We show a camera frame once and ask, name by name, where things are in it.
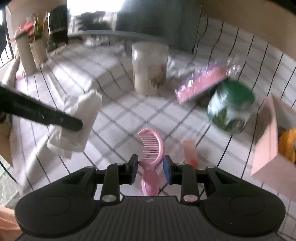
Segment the pink plastic comb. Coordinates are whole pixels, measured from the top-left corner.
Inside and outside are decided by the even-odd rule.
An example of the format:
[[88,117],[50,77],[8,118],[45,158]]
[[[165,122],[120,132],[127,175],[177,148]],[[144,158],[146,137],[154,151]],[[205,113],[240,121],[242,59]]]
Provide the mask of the pink plastic comb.
[[143,150],[139,165],[143,169],[142,192],[145,196],[158,196],[159,176],[158,166],[165,155],[165,147],[161,135],[152,128],[144,128],[138,133],[141,138]]

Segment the white cloth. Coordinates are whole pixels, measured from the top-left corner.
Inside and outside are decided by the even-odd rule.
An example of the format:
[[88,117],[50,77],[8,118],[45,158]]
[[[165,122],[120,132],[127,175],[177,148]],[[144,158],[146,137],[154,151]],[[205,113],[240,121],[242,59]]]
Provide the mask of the white cloth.
[[68,159],[74,153],[83,152],[101,105],[102,95],[96,89],[67,97],[63,115],[57,118],[57,127],[47,141],[47,148]]

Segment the orange plush toy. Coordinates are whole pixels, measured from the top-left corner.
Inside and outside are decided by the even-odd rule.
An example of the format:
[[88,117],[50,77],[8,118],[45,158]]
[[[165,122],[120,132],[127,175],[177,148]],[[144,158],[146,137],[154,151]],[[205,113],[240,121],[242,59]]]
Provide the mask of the orange plush toy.
[[279,138],[278,150],[282,156],[295,163],[295,128],[283,132]]

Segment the small pink translucent packet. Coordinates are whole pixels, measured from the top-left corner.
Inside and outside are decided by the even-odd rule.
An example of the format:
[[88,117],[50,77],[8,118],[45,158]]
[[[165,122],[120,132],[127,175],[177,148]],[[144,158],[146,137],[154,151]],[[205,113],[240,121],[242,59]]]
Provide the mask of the small pink translucent packet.
[[193,166],[194,169],[199,168],[198,152],[194,140],[183,140],[182,148],[184,154],[184,161],[186,164]]

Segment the white black-grid tablecloth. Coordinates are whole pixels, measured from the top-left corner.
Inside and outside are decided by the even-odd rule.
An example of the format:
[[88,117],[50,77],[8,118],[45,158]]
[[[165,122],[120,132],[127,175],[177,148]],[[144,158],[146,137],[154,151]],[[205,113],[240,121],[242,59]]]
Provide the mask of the white black-grid tablecloth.
[[[16,88],[54,108],[62,108],[66,97],[96,88],[102,94],[102,109],[96,117],[85,150],[70,159],[47,149],[52,132],[47,127],[14,117],[10,134],[13,166],[1,176],[1,205],[14,207],[20,195],[43,187],[85,166],[106,168],[142,152],[138,132],[155,128],[164,139],[166,152],[175,162],[183,160],[181,142],[193,139],[200,167],[216,165],[265,190],[270,187],[251,177],[255,149],[256,115],[244,132],[232,136],[208,121],[196,103],[177,103],[175,78],[168,91],[156,96],[133,89],[131,60],[125,55],[126,41],[107,47],[88,48],[79,42],[59,48],[44,65],[16,81]],[[196,53],[172,52],[174,71],[188,70],[229,56],[244,59],[238,80],[250,87],[261,106],[272,93],[295,108],[295,60],[273,45],[224,22],[202,18]]]

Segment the beige cylindrical stand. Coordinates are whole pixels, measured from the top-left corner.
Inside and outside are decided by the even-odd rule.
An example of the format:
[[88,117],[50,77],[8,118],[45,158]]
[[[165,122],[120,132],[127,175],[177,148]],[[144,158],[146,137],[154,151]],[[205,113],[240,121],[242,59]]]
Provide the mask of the beige cylindrical stand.
[[37,68],[30,48],[27,32],[15,35],[15,41],[25,74],[34,74],[37,71]]

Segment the potted plant in white vase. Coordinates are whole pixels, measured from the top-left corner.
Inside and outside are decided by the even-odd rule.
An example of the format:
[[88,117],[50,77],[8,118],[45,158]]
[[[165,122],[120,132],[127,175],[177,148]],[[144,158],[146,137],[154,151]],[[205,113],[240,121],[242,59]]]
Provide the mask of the potted plant in white vase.
[[47,13],[39,20],[38,14],[32,13],[26,18],[25,23],[19,26],[15,33],[15,41],[22,36],[27,36],[32,50],[34,62],[40,66],[47,61],[46,43],[44,30],[46,28]]

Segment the pink cardboard box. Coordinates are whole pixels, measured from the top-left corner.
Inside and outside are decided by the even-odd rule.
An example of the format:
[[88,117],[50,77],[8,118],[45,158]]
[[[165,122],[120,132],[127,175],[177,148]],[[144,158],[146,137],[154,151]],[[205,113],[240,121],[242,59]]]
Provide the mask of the pink cardboard box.
[[295,127],[295,111],[270,94],[258,112],[251,176],[295,201],[295,164],[279,152],[278,128]]

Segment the purple pink hairbrush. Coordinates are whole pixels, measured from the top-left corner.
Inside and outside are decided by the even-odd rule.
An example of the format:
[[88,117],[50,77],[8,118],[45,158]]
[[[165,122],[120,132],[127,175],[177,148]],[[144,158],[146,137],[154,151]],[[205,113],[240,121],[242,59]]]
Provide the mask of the purple pink hairbrush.
[[214,64],[203,66],[200,70],[190,74],[187,79],[175,90],[175,96],[179,104],[184,104],[205,93],[212,87],[228,77],[234,77],[242,70],[242,65],[233,63],[230,65]]

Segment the clear plastic jar tan label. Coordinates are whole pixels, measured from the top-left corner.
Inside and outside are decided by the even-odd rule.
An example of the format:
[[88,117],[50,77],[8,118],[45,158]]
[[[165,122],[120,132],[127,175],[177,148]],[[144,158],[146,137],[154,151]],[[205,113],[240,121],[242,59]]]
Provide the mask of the clear plastic jar tan label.
[[132,67],[135,92],[155,95],[167,78],[169,47],[156,42],[132,44]]

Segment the black flat monitor screen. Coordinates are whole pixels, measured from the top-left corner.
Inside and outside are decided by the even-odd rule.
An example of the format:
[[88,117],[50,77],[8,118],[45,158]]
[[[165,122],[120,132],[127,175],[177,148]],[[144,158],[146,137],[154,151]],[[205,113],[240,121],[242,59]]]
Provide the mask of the black flat monitor screen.
[[155,41],[193,52],[201,18],[199,1],[68,1],[70,36],[119,36]]

